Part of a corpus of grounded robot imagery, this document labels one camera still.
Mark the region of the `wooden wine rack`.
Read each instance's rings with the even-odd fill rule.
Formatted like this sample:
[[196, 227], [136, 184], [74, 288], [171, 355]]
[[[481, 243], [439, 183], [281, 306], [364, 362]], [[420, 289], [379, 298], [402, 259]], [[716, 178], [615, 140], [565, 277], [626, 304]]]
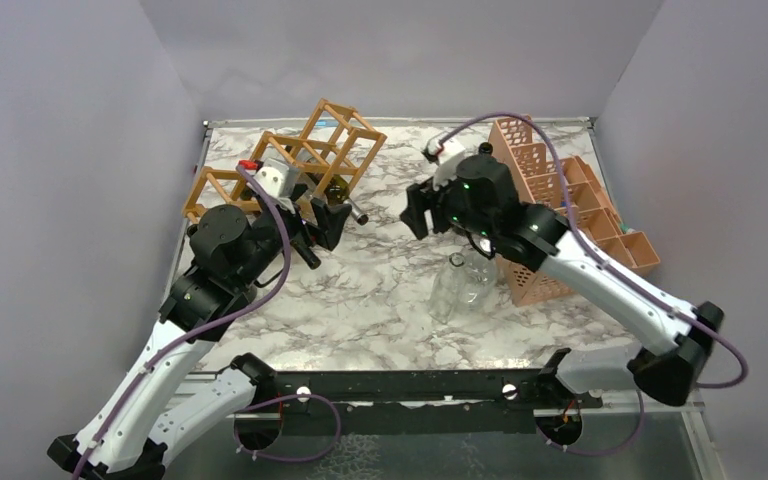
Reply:
[[[318, 120], [327, 126], [315, 128]], [[301, 132], [295, 135], [264, 132], [253, 152], [237, 162], [253, 161], [247, 166], [254, 172], [267, 158], [282, 160], [301, 170], [296, 184], [307, 187], [301, 202], [305, 217], [312, 218], [310, 187], [304, 179], [307, 172], [322, 174], [323, 179], [316, 194], [321, 193], [334, 175], [340, 175], [349, 184], [349, 196], [387, 140], [387, 135], [373, 127], [352, 106], [340, 105], [325, 98], [319, 100]], [[223, 203], [243, 208], [246, 212], [258, 212], [260, 207], [253, 191], [243, 177], [230, 169], [205, 166], [196, 176], [187, 200], [182, 208], [183, 216], [192, 224], [200, 221], [207, 207], [200, 202], [206, 188], [212, 188]]]

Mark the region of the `clear glass jug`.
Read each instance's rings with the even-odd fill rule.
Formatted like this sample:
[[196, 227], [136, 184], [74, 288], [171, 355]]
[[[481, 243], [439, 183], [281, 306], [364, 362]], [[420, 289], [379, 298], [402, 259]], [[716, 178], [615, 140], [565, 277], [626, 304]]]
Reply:
[[429, 314], [437, 321], [447, 322], [454, 314], [482, 310], [497, 277], [494, 260], [467, 249], [450, 254], [434, 279]]

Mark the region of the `dark green wine bottle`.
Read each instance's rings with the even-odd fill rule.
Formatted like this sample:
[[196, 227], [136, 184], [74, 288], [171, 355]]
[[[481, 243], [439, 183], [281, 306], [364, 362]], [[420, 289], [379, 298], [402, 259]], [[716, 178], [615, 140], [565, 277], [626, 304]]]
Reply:
[[292, 232], [290, 245], [309, 269], [315, 270], [321, 266], [321, 260], [313, 250], [317, 245], [316, 237], [306, 227]]

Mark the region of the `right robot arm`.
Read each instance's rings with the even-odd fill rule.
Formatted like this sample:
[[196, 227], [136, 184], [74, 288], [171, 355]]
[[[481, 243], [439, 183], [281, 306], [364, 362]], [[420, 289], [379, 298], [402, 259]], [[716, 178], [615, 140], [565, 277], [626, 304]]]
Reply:
[[668, 406], [686, 403], [724, 319], [711, 302], [679, 299], [599, 252], [557, 211], [523, 202], [510, 170], [489, 154], [456, 163], [442, 185], [406, 189], [401, 221], [418, 239], [457, 227], [487, 239], [493, 254], [572, 288], [637, 342], [556, 354], [537, 380], [539, 398], [560, 407], [592, 390], [637, 389]]

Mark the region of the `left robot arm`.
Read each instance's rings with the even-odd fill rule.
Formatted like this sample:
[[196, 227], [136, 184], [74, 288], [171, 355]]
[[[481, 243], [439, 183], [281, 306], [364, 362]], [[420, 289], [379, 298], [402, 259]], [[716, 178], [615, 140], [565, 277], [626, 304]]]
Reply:
[[[75, 479], [160, 479], [171, 463], [221, 418], [275, 403], [275, 372], [252, 354], [236, 358], [208, 389], [178, 406], [170, 399], [230, 324], [275, 297], [293, 253], [316, 267], [312, 249], [334, 249], [352, 208], [318, 198], [307, 220], [303, 189], [275, 174], [259, 180], [250, 218], [233, 203], [205, 210], [187, 232], [193, 258], [171, 285], [139, 357], [113, 396], [81, 430], [56, 438], [48, 457]], [[259, 279], [283, 261], [273, 289]]]

